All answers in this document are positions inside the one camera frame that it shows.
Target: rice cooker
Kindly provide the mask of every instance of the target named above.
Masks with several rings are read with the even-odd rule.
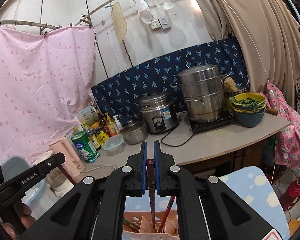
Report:
[[[178,117],[170,93],[151,93],[142,97],[139,103],[140,113],[150,134],[168,132],[178,126]]]

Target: pink curtain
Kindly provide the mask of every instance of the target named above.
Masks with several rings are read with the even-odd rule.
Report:
[[[0,28],[0,161],[29,163],[71,132],[89,102],[95,33],[65,27],[37,36]]]

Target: wall switch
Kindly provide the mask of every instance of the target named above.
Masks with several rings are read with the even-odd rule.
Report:
[[[150,24],[151,30],[155,30],[155,29],[159,29],[161,28],[160,23],[158,20],[154,20],[151,24]]]
[[[159,18],[159,22],[160,22],[161,28],[162,28],[163,30],[171,29],[171,24],[170,24],[170,22],[167,20],[167,18],[165,18],[165,17],[160,17],[160,18]]]

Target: countertop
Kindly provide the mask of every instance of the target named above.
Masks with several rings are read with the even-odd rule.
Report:
[[[180,125],[172,131],[164,142],[170,145],[179,145],[185,142],[192,134],[188,116],[183,116]],[[186,144],[180,147],[170,147],[161,143],[161,151],[171,154],[178,165],[195,163],[211,159],[220,155],[234,152],[251,144],[257,143],[290,124],[281,116],[265,113],[260,124],[253,128],[246,128],[237,123],[194,135]],[[153,145],[155,140],[161,140],[162,135],[149,135],[146,139],[147,158],[153,158]],[[113,156],[107,156],[101,150],[101,156],[93,164],[124,166],[130,155],[140,152],[141,143],[128,145],[125,150]]]

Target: stove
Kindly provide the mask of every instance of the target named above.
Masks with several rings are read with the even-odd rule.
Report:
[[[213,122],[197,123],[192,121],[190,118],[189,121],[193,133],[196,134],[231,124],[234,122],[234,117],[228,111],[224,111],[223,116]]]

